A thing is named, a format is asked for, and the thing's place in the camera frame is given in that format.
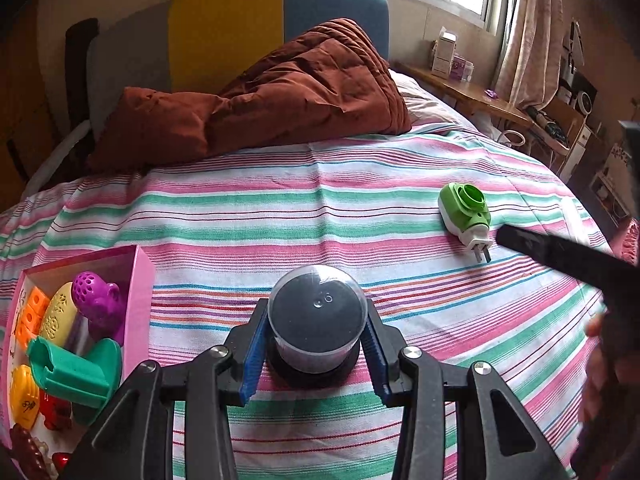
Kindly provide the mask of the person's right hand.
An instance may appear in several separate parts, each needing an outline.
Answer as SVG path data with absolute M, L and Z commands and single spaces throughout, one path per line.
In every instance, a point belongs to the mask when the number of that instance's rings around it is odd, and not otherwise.
M 603 405 L 603 389 L 615 376 L 621 386 L 639 389 L 639 352 L 632 352 L 611 361 L 598 342 L 591 350 L 585 366 L 586 378 L 578 408 L 578 420 L 585 426 L 596 418 Z

